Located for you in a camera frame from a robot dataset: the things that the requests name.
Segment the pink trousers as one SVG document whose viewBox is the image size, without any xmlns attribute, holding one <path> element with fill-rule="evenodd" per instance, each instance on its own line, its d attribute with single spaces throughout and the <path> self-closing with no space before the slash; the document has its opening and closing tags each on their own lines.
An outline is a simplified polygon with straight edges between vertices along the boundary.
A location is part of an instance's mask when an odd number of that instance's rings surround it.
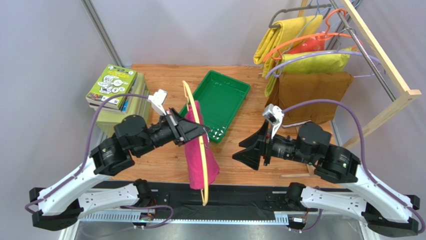
<svg viewBox="0 0 426 240">
<path fill-rule="evenodd" d="M 203 145 L 205 157 L 206 157 L 206 166 L 207 166 L 207 175 L 208 175 L 208 185 L 211 185 L 216 181 L 217 176 L 220 173 L 220 167 L 215 160 L 212 149 L 210 148 L 210 143 L 206 131 L 203 130 Z M 189 186 L 193 190 L 201 190 L 204 188 L 204 171 L 202 164 L 202 155 L 200 147 L 199 137 L 187 142 L 184 145 L 184 153 L 187 162 L 187 171 Z"/>
</svg>

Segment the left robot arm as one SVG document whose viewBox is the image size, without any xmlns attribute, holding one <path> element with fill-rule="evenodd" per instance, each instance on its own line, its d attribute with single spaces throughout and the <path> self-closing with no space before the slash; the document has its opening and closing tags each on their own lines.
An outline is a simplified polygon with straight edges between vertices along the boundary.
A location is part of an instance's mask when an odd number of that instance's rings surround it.
<svg viewBox="0 0 426 240">
<path fill-rule="evenodd" d="M 48 188 L 35 187 L 29 192 L 30 200 L 38 206 L 32 214 L 32 225 L 59 231 L 96 212 L 150 206 L 153 193 L 146 180 L 137 179 L 125 186 L 98 192 L 91 192 L 91 189 L 132 167 L 134 157 L 141 157 L 170 142 L 185 145 L 208 130 L 204 124 L 184 118 L 173 108 L 151 126 L 147 126 L 140 115 L 125 117 L 115 125 L 113 135 L 92 149 L 85 163 L 61 182 Z"/>
</svg>

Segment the cream yellow hanger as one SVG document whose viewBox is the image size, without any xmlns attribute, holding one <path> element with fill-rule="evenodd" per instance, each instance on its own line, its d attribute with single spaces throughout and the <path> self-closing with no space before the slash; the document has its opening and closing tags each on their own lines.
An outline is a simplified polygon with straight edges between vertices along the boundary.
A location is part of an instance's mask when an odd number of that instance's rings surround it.
<svg viewBox="0 0 426 240">
<path fill-rule="evenodd" d="M 191 106 L 192 113 L 194 116 L 195 123 L 200 125 L 200 119 L 199 114 L 197 111 L 197 107 L 195 104 L 195 100 L 192 94 L 192 91 L 186 81 L 182 81 L 183 84 L 183 91 L 186 98 L 186 109 L 187 112 L 189 112 L 189 106 Z M 207 166 L 207 158 L 206 158 L 206 148 L 205 148 L 205 142 L 203 138 L 203 132 L 198 132 L 198 147 L 200 150 L 200 158 L 201 158 L 201 165 L 202 165 L 202 175 L 203 175 L 203 188 L 200 190 L 200 196 L 202 200 L 202 205 L 205 207 L 208 204 L 209 201 L 209 175 L 208 175 L 208 166 Z"/>
</svg>

